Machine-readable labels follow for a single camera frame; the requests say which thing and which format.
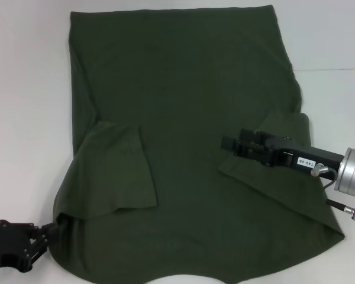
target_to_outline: white table surface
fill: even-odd
[[[311,120],[313,145],[340,154],[355,148],[355,0],[0,0],[0,219],[51,222],[54,197],[72,159],[70,11],[268,4],[275,7],[302,88],[302,112]],[[333,187],[327,192],[336,201],[355,204],[355,198]],[[335,215],[345,241],[300,265],[245,283],[355,282],[355,222],[340,211]],[[87,282],[47,253],[29,273],[0,269],[0,283]],[[220,281],[182,275],[153,283]]]

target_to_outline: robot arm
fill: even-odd
[[[0,267],[30,271],[33,263],[57,238],[57,230],[52,223],[39,228],[33,223],[14,224],[0,220]]]
[[[295,144],[289,137],[277,137],[264,132],[241,130],[239,139],[222,138],[221,148],[235,156],[257,160],[266,166],[284,166],[332,180],[335,190],[355,196],[355,149],[348,148],[344,156],[329,151]],[[326,204],[352,215],[355,208],[326,200]]]

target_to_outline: dark green fabric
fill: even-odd
[[[341,232],[318,179],[220,149],[241,128],[310,145],[272,6],[71,14],[74,159],[56,261],[100,284],[277,272]]]

